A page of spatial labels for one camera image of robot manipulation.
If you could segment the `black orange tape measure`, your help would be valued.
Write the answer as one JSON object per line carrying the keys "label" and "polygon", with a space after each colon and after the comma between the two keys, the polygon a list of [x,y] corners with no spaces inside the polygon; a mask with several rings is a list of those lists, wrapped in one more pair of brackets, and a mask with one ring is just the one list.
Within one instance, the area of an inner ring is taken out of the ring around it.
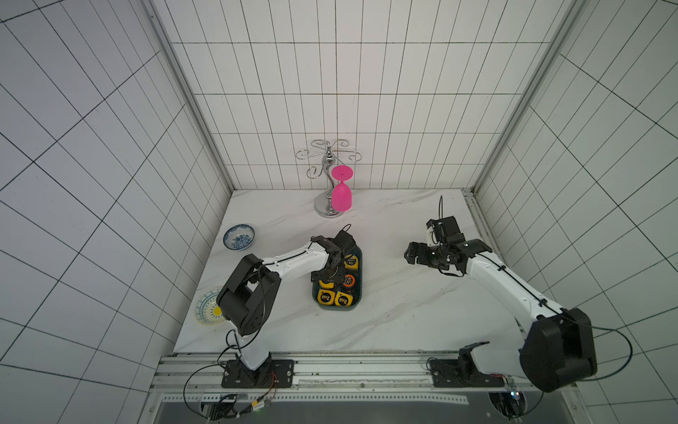
{"label": "black orange tape measure", "polygon": [[346,289],[352,289],[356,285],[356,277],[351,274],[346,274],[344,276],[343,287]]}

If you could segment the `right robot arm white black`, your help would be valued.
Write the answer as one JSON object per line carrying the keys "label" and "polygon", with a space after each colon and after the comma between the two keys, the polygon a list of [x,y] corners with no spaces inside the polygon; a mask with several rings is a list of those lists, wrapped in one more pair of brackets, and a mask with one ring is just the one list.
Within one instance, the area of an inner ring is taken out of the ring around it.
{"label": "right robot arm white black", "polygon": [[552,392],[597,373],[588,315],[577,308],[566,309],[531,288],[484,241],[436,247],[411,242],[404,259],[444,275],[455,267],[461,277],[485,287],[526,331],[520,348],[480,341],[460,349],[457,369],[462,382],[470,383],[475,376],[519,377],[543,392]]}

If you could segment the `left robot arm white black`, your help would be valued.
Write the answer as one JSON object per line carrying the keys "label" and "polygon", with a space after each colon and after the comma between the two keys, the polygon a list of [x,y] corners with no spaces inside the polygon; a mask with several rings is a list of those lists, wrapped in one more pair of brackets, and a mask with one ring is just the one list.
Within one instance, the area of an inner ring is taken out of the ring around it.
{"label": "left robot arm white black", "polygon": [[257,385],[274,373],[275,361],[259,338],[284,282],[310,277],[315,301],[332,310],[352,309],[362,298],[362,252],[342,230],[315,236],[289,253],[245,256],[216,297],[222,316],[235,327],[236,360],[224,366],[237,383]]}

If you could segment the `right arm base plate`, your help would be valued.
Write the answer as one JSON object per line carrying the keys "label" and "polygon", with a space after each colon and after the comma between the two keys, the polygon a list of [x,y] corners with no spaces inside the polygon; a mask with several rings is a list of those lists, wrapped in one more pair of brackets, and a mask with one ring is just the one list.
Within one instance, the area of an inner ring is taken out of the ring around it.
{"label": "right arm base plate", "polygon": [[442,360],[429,358],[427,370],[435,388],[503,388],[502,377],[480,373],[465,360]]}

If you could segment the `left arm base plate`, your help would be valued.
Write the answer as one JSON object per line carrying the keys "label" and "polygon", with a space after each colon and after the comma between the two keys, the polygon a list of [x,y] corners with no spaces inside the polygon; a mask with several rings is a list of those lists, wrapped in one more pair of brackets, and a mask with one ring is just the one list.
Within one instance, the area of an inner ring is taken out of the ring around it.
{"label": "left arm base plate", "polygon": [[294,360],[266,360],[258,369],[249,369],[241,360],[226,362],[221,386],[224,389],[287,389],[292,386]]}

